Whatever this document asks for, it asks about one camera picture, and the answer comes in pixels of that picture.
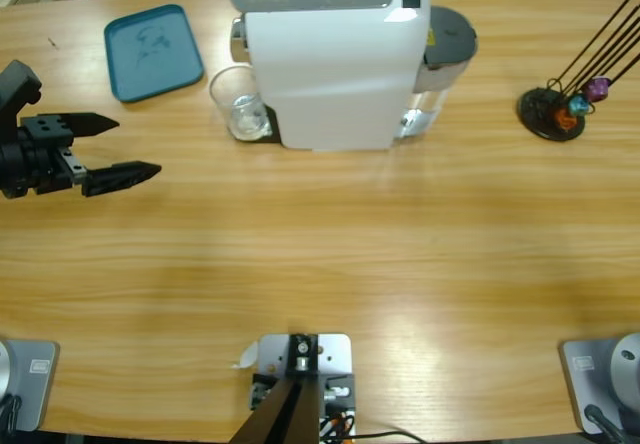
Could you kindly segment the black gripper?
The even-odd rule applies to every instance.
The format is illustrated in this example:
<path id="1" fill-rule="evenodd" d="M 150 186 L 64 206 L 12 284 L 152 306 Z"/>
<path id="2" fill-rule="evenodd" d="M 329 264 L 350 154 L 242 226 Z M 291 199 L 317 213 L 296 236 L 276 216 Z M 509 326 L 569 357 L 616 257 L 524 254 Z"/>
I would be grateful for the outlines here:
<path id="1" fill-rule="evenodd" d="M 7 199 L 33 190 L 47 194 L 81 186 L 84 197 L 131 188 L 158 174 L 162 167 L 143 161 L 88 170 L 71 152 L 76 137 L 91 137 L 119 126 L 96 113 L 38 114 L 21 119 L 18 138 L 1 144 L 1 193 Z"/>

